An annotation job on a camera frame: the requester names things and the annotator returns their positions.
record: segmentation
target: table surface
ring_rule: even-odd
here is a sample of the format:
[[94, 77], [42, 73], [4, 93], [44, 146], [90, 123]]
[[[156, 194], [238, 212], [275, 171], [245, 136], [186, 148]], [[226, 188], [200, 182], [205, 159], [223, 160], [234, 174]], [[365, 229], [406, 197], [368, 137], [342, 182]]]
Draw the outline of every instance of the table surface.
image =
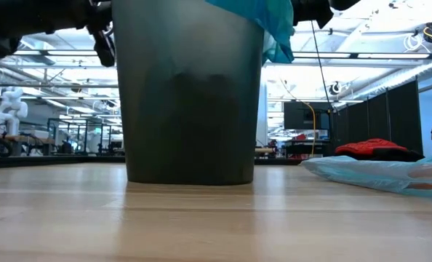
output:
[[432, 199], [302, 167], [225, 187], [127, 183], [123, 164], [0, 169], [0, 261], [432, 261]]

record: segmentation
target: white humanoid robot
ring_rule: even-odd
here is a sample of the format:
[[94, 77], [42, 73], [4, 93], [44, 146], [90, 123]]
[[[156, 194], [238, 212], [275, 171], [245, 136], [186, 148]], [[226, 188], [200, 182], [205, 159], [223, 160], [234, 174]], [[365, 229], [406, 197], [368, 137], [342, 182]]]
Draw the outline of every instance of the white humanoid robot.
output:
[[28, 114], [27, 103], [20, 100], [23, 93], [21, 87], [8, 87], [1, 95], [0, 134], [19, 135], [20, 119]]

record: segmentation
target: ceiling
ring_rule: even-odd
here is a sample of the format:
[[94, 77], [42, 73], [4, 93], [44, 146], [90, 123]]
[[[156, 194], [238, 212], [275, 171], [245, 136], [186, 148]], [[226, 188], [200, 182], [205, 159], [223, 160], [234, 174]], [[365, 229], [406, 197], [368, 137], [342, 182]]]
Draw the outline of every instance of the ceiling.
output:
[[[432, 1], [362, 0], [349, 10], [335, 11], [333, 19], [323, 29], [313, 23], [315, 35], [310, 22], [299, 23], [291, 44], [294, 52], [316, 52], [315, 36], [320, 52], [427, 53], [432, 52], [432, 44], [423, 41], [422, 33], [413, 38], [412, 35], [415, 29], [421, 32], [428, 22], [432, 22]], [[51, 104], [63, 111], [66, 107], [84, 107], [101, 114], [120, 112], [117, 88], [71, 88], [73, 85], [116, 87], [118, 84], [115, 67], [104, 68], [92, 51], [84, 52], [92, 50], [94, 45], [87, 30], [68, 29], [51, 35], [35, 34], [26, 36], [23, 43], [25, 51], [58, 49], [63, 56], [7, 57], [3, 60], [4, 64], [0, 64], [0, 83], [39, 84], [43, 80], [53, 87], [36, 90], [27, 87], [27, 95], [41, 92], [46, 96], [83, 96], [91, 99], [56, 100], [57, 105]], [[390, 81], [393, 76], [424, 66], [428, 61], [322, 59], [321, 63], [323, 75], [317, 59], [298, 58], [292, 65], [267, 63], [262, 76], [268, 83], [268, 99], [288, 98], [290, 94], [286, 88], [298, 98], [325, 99], [324, 84], [336, 82], [340, 84], [341, 92], [333, 97], [334, 100], [354, 99], [360, 92], [385, 84], [381, 83], [383, 79]], [[269, 105], [270, 111], [282, 110], [281, 102], [270, 102]]]

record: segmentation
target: trash can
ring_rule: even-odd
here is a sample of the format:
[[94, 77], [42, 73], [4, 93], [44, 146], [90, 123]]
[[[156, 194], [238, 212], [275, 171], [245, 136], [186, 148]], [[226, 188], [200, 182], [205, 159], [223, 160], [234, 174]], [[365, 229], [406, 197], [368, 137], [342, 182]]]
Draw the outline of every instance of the trash can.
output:
[[204, 0], [114, 0], [130, 182], [251, 183], [263, 29]]

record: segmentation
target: plastic bag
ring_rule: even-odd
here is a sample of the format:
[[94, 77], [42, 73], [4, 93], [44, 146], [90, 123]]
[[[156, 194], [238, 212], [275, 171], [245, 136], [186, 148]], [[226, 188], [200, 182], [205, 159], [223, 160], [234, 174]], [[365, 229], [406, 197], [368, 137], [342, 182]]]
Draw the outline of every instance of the plastic bag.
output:
[[290, 0], [207, 0], [208, 3], [255, 21], [265, 29], [263, 62], [291, 63], [290, 36], [294, 10]]
[[348, 156], [310, 159], [301, 164], [323, 178], [398, 194], [432, 197], [432, 157], [418, 162], [359, 161]]

